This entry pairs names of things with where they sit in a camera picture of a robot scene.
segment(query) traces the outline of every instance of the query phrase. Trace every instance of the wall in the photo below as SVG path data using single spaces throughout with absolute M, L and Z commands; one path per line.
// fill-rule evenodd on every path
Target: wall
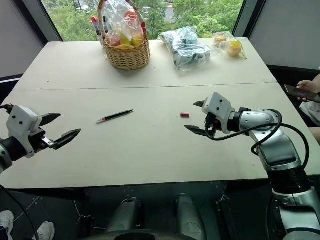
M 23 74 L 42 48 L 12 0 L 0 0 L 0 78 Z
M 250 36 L 264 62 L 319 69 L 319 10 L 319 0 L 267 0 Z

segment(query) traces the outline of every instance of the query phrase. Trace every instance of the window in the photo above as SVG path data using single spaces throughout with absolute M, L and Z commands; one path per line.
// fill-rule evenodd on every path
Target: window
M 64 41 L 98 40 L 90 16 L 99 0 L 41 0 Z M 199 38 L 232 32 L 244 0 L 133 0 L 146 20 L 149 39 L 162 32 L 197 26 Z

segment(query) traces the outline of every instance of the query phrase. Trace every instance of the shoe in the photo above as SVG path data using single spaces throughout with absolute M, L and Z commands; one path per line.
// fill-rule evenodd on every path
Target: shoe
M 55 236 L 55 225 L 52 222 L 45 221 L 38 228 L 37 233 L 40 240 L 52 240 Z
M 0 226 L 3 227 L 8 235 L 8 240 L 12 240 L 11 231 L 14 228 L 14 214 L 12 211 L 0 212 Z

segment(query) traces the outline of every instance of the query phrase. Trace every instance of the red eraser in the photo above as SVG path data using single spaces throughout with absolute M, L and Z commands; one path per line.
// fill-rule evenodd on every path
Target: red eraser
M 190 113 L 181 112 L 181 113 L 180 113 L 180 117 L 182 117 L 182 118 L 189 118 L 189 117 L 190 117 Z

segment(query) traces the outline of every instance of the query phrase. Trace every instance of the snack package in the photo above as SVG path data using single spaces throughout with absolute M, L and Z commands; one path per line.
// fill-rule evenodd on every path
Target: snack package
M 211 49 L 205 44 L 198 44 L 197 27 L 186 26 L 159 35 L 173 58 L 179 71 L 189 71 L 210 60 Z
M 226 53 L 230 57 L 243 57 L 247 59 L 244 47 L 241 42 L 228 31 L 216 32 L 212 36 L 213 46 Z
M 117 49 L 132 49 L 141 45 L 145 39 L 145 23 L 138 10 L 129 2 L 129 0 L 106 0 L 101 10 L 101 15 L 107 19 L 109 29 L 104 39 Z

